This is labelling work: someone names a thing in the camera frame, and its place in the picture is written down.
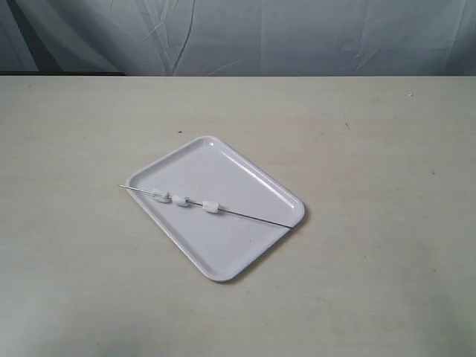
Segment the white marshmallow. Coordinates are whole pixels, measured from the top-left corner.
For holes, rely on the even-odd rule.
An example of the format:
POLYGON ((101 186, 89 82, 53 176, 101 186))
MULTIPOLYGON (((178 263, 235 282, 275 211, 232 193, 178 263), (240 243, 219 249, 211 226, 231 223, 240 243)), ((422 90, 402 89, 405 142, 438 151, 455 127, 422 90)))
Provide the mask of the white marshmallow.
POLYGON ((179 207, 188 207, 190 205, 190 199, 186 196, 172 195, 171 199, 179 207))

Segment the thin metal skewer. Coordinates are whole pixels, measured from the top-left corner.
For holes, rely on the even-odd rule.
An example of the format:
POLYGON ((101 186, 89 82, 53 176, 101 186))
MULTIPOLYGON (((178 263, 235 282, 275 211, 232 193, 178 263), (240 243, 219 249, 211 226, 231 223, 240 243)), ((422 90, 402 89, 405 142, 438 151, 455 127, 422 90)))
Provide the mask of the thin metal skewer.
MULTIPOLYGON (((119 184, 118 187, 126 189, 126 190, 131 190, 131 191, 134 191, 136 193, 142 193, 142 194, 145 194, 145 195, 150 196, 152 198, 152 196, 150 195, 151 190, 144 190, 144 189, 141 189, 141 188, 131 187, 131 186, 123 185, 123 184, 119 184)), ((175 194, 170 193, 170 202, 167 203, 167 204, 174 204, 172 202, 172 199, 171 199, 172 195, 175 195, 175 194)), ((198 208, 201 208, 203 210, 203 208, 202 208, 202 202, 203 201, 202 202, 197 202, 197 201, 192 200, 190 197, 188 197, 188 198, 190 199, 190 205, 188 207, 181 207, 181 208, 198 207, 198 208)), ((256 222, 262 222, 262 223, 274 225, 274 226, 281 227, 281 228, 287 228, 287 229, 290 229, 290 230, 294 229, 294 227, 292 227, 290 225, 285 225, 283 223, 274 222, 274 221, 271 221, 271 220, 268 220, 268 219, 263 219, 263 218, 260 218, 260 217, 257 217, 257 216, 250 216, 248 214, 232 211, 232 210, 224 208, 221 205, 220 205, 219 212, 217 214, 214 214, 214 215, 220 215, 220 214, 230 214, 230 215, 233 215, 233 216, 238 216, 238 217, 241 217, 241 218, 244 218, 244 219, 251 219, 251 220, 254 220, 256 222)))

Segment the white rectangular plastic tray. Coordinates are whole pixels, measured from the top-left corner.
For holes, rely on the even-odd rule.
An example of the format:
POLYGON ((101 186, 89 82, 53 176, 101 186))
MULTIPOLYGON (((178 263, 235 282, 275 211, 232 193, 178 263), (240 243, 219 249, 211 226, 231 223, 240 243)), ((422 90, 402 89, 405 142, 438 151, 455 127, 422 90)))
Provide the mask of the white rectangular plastic tray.
POLYGON ((304 203, 225 142, 193 139, 123 188, 215 282, 243 273, 303 221, 304 203))

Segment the grey-blue backdrop curtain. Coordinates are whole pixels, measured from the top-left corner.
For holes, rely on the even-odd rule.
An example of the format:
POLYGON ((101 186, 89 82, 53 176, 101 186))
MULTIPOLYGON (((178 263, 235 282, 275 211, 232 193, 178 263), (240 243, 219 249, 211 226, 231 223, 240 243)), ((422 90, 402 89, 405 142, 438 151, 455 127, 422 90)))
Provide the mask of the grey-blue backdrop curtain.
POLYGON ((3 1, 1 70, 473 75, 473 1, 3 1))

